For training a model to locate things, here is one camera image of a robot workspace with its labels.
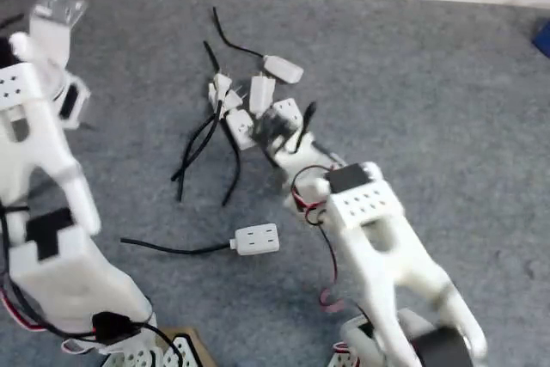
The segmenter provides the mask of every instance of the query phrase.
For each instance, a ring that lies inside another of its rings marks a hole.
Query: black cable
[[[178,179],[178,192],[176,193],[176,201],[180,201],[181,202],[181,199],[183,198],[183,182],[185,180],[185,174],[186,174],[186,169],[187,167],[189,167],[189,163],[188,163],[188,159],[189,159],[189,156],[191,155],[191,149],[193,148],[193,144],[195,143],[195,141],[197,140],[197,138],[199,137],[199,135],[201,134],[201,132],[214,120],[214,117],[216,115],[214,113],[212,113],[208,118],[206,118],[206,120],[199,126],[199,128],[197,128],[192,136],[189,138],[189,142],[187,143],[187,146],[186,146],[186,150],[184,151],[183,155],[181,156],[181,166],[180,166],[180,169],[178,169],[178,171],[181,171],[181,174],[180,176],[176,176],[177,172],[172,175],[172,181],[174,181],[174,179]]]
[[[22,21],[24,17],[25,17],[24,13],[19,13],[19,14],[14,15],[14,16],[7,17],[3,21],[0,21],[0,30],[4,30],[8,26],[11,26],[14,23],[17,23],[19,21]]]
[[[296,141],[296,148],[294,149],[294,152],[291,152],[291,154],[296,154],[298,150],[300,150],[300,146],[302,146],[303,136],[308,132],[309,124],[311,123],[311,119],[313,118],[313,115],[315,115],[316,111],[317,102],[315,101],[311,102],[308,107],[306,107],[306,110],[303,113],[302,130],[300,131],[300,136]]]
[[[161,330],[159,330],[156,327],[151,326],[147,322],[135,322],[133,324],[135,327],[139,328],[145,328],[146,330],[150,330],[156,335],[158,335],[168,346],[172,349],[174,352],[174,355],[178,356],[178,365],[179,367],[183,367],[183,356],[181,355],[180,351],[178,350],[178,347],[175,346],[174,342],[168,338],[168,336],[163,333]]]
[[[210,130],[208,131],[208,134],[206,135],[205,140],[200,144],[200,146],[197,148],[195,152],[192,153],[189,157],[185,157],[185,155],[181,159],[181,167],[178,169],[173,175],[172,175],[172,181],[177,180],[180,178],[180,182],[178,183],[178,193],[177,193],[177,199],[181,201],[181,198],[183,196],[183,174],[187,168],[199,157],[200,153],[205,149],[206,145],[210,142],[212,135],[214,135],[214,131],[216,130],[217,124],[220,121],[220,115],[222,113],[222,107],[223,102],[219,101],[217,103],[217,109],[216,113],[214,115],[214,120],[212,121],[212,126]]]
[[[223,249],[227,249],[227,248],[230,247],[228,242],[225,242],[224,244],[217,244],[217,245],[213,245],[211,247],[198,248],[198,249],[169,248],[169,247],[163,247],[161,245],[151,244],[150,242],[134,240],[134,239],[131,239],[131,238],[120,238],[120,242],[122,242],[123,244],[138,245],[139,247],[155,249],[156,251],[162,251],[164,253],[180,254],[180,255],[208,254],[208,253],[214,253],[216,251],[221,251]]]
[[[239,145],[235,141],[235,138],[233,138],[233,135],[231,134],[231,130],[229,129],[227,120],[225,118],[221,120],[221,125],[223,129],[223,133],[225,133],[225,136],[227,137],[227,140],[231,145],[231,149],[233,150],[233,155],[235,156],[235,172],[233,173],[233,180],[231,181],[231,185],[229,186],[227,192],[225,193],[225,196],[223,197],[223,201],[222,201],[222,206],[226,206],[229,200],[231,199],[231,195],[233,194],[233,191],[237,187],[239,178],[241,177],[241,150],[239,149]]]
[[[203,44],[206,48],[206,53],[208,53],[208,57],[210,58],[210,61],[212,62],[212,66],[214,66],[214,71],[216,73],[219,73],[220,71],[220,63],[217,61],[216,55],[214,54],[214,51],[212,51],[212,48],[210,47],[210,44],[203,40]]]
[[[212,8],[213,12],[214,12],[214,23],[216,24],[216,29],[217,29],[217,32],[220,34],[220,37],[222,38],[223,42],[229,46],[229,47],[232,47],[233,49],[236,49],[238,51],[243,51],[243,52],[246,52],[246,53],[250,53],[251,55],[254,55],[254,56],[257,56],[259,58],[263,58],[264,55],[259,53],[259,52],[256,52],[256,51],[253,51],[252,49],[248,49],[246,47],[242,47],[242,46],[238,46],[236,45],[235,43],[231,43],[229,41],[229,39],[227,39],[227,37],[225,36],[225,33],[223,32],[223,29],[222,29],[222,23],[220,22],[220,18],[219,16],[217,15],[217,11],[216,11],[216,8]]]

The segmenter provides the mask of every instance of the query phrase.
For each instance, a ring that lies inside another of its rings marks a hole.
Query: electrical cable
[[[212,65],[214,66],[214,70],[216,71],[216,73],[218,73],[220,71],[220,64],[219,64],[219,62],[216,58],[216,55],[214,54],[214,51],[212,50],[210,44],[206,40],[203,42],[203,44],[205,45],[206,52],[208,53],[208,55],[211,59]],[[200,133],[212,121],[214,121],[215,118],[216,118],[216,115],[213,113],[210,117],[208,117],[203,122],[203,124],[200,125],[200,127],[197,130],[195,130],[193,132],[193,135],[189,139],[189,142],[187,143],[184,155],[181,159],[180,169],[178,169],[178,171],[176,171],[171,177],[171,181],[174,181],[176,179],[178,180],[178,192],[176,193],[176,200],[178,200],[180,202],[182,201],[182,198],[183,198],[183,183],[184,183],[184,180],[185,180],[185,172],[186,172],[186,169],[189,168],[189,166],[191,165],[191,162],[193,162],[193,160],[189,161],[189,157],[190,157],[190,154],[191,154],[193,144],[197,140],[197,138],[199,137]],[[241,151],[239,150],[239,146],[238,146],[237,142],[235,141],[235,139],[233,138],[233,135],[231,134],[231,130],[229,129],[229,126],[227,125],[227,121],[225,120],[225,118],[223,117],[223,115],[221,113],[218,116],[218,118],[220,118],[219,122],[222,125],[223,133],[225,134],[225,137],[229,141],[229,145],[231,145],[231,149],[233,150],[233,153],[234,153],[234,156],[235,156],[235,162],[236,162],[235,172],[234,172],[234,175],[233,175],[233,180],[231,181],[231,184],[230,184],[227,192],[225,193],[225,195],[223,197],[222,207],[224,207],[228,204],[229,200],[231,199],[231,195],[233,194],[233,191],[235,190],[235,188],[237,186],[237,183],[238,183],[238,181],[241,177],[241,156],[240,156]]]
[[[236,49],[237,51],[250,53],[251,55],[257,56],[259,58],[264,57],[264,55],[259,52],[253,51],[252,49],[248,49],[243,46],[238,46],[235,43],[230,42],[229,39],[227,39],[227,37],[225,36],[225,33],[223,32],[222,23],[220,22],[220,18],[217,15],[216,7],[212,8],[212,11],[214,12],[214,23],[216,25],[217,32],[220,34],[220,37],[222,38],[223,43],[225,43],[229,47],[232,47],[233,49]]]
[[[211,247],[204,247],[204,248],[198,248],[198,249],[178,249],[178,248],[163,247],[161,245],[151,244],[150,242],[134,240],[132,238],[125,238],[125,237],[120,238],[120,242],[122,242],[123,244],[138,245],[139,247],[155,249],[156,251],[162,251],[164,253],[180,254],[180,255],[201,255],[201,254],[214,253],[216,251],[221,251],[223,249],[229,248],[228,242],[225,242],[223,244],[213,245]]]
[[[174,342],[168,338],[168,336],[163,333],[161,330],[159,330],[157,327],[151,326],[147,322],[135,322],[133,323],[135,327],[139,328],[145,328],[146,330],[150,330],[156,335],[158,335],[168,346],[172,349],[175,355],[178,356],[178,366],[183,367],[183,356],[181,355],[180,351],[178,350],[178,347],[175,346]]]
[[[223,129],[223,133],[225,133],[225,136],[227,137],[227,140],[231,145],[231,149],[233,150],[233,155],[235,156],[235,172],[233,173],[233,180],[231,181],[231,185],[229,186],[225,195],[223,196],[223,201],[222,201],[222,206],[226,206],[229,200],[231,199],[231,195],[233,194],[233,191],[237,187],[239,178],[241,178],[241,150],[239,150],[239,145],[235,141],[235,138],[233,138],[233,135],[231,134],[231,130],[229,129],[227,120],[225,118],[221,120],[221,125]]]
[[[17,15],[13,15],[11,17],[7,17],[3,21],[0,21],[0,30],[4,30],[5,28],[22,21],[25,17],[24,13],[18,13]]]
[[[199,157],[200,153],[205,149],[206,145],[210,142],[210,140],[212,138],[212,135],[214,135],[214,131],[216,130],[217,124],[220,121],[220,115],[222,113],[222,107],[223,107],[223,102],[219,101],[217,103],[216,114],[215,114],[214,120],[212,121],[212,126],[211,126],[210,130],[208,131],[208,133],[206,134],[205,140],[200,143],[199,147],[197,148],[197,150],[195,152],[192,153],[192,155],[190,155],[188,158],[186,158],[185,156],[183,156],[181,158],[181,167],[180,167],[180,169],[178,169],[174,173],[174,175],[172,175],[172,181],[180,178],[180,181],[178,182],[178,193],[177,193],[177,199],[179,201],[181,201],[181,198],[183,196],[183,179],[182,179],[183,174],[184,174],[185,170],[187,168],[189,168],[189,166]]]
[[[292,179],[292,182],[290,184],[290,193],[292,194],[292,198],[294,198],[294,202],[296,203],[296,207],[298,208],[299,211],[302,211],[303,209],[308,209],[308,208],[313,208],[315,206],[318,206],[320,205],[321,203],[317,202],[317,203],[313,203],[313,204],[310,204],[310,203],[307,203],[306,201],[303,200],[303,198],[300,196],[300,193],[298,192],[297,188],[296,188],[296,181],[298,179],[298,177],[303,174],[304,172],[306,172],[307,170],[309,169],[313,169],[313,168],[320,168],[320,169],[324,169],[325,171],[329,172],[331,169],[330,168],[327,168],[323,165],[318,165],[318,164],[315,164],[315,165],[309,165],[305,168],[302,168],[300,169],[296,175],[294,175],[294,178]]]
[[[325,211],[326,210],[322,210],[321,212],[319,212],[319,215],[321,215]],[[323,235],[325,243],[327,244],[328,250],[330,252],[331,261],[333,262],[333,280],[330,286],[325,287],[321,290],[321,294],[319,294],[319,304],[324,311],[328,313],[337,313],[345,307],[344,300],[340,298],[333,303],[328,302],[328,298],[330,297],[330,290],[338,282],[338,262],[336,261],[336,253],[334,252],[333,244],[328,239],[327,232],[322,227],[322,221],[320,221],[320,223],[317,225],[317,228],[319,228],[319,231]]]
[[[300,147],[302,146],[303,136],[308,132],[309,124],[311,123],[311,119],[313,118],[313,115],[315,115],[316,111],[317,111],[317,102],[315,101],[311,102],[308,105],[308,107],[306,107],[306,110],[303,113],[302,130],[300,131],[300,136],[296,141],[296,148],[294,149],[293,152],[291,152],[291,154],[296,154],[298,150],[300,150]]]
[[[189,142],[187,143],[185,152],[183,154],[183,157],[181,158],[181,166],[180,166],[180,175],[176,176],[176,174],[172,175],[171,180],[174,181],[175,179],[178,180],[178,192],[176,193],[176,200],[181,202],[181,199],[183,198],[183,182],[185,180],[185,173],[186,169],[191,165],[191,163],[188,161],[189,156],[191,155],[191,149],[193,148],[193,144],[195,141],[199,138],[199,135],[201,132],[214,120],[216,115],[212,113],[208,118],[205,119],[205,121],[197,128],[192,136],[189,138]]]
[[[206,53],[208,53],[208,57],[210,58],[210,61],[212,62],[212,66],[214,66],[214,71],[216,73],[219,73],[220,71],[220,63],[217,61],[216,55],[214,54],[214,51],[212,51],[212,48],[210,44],[203,40],[203,44],[205,45]]]

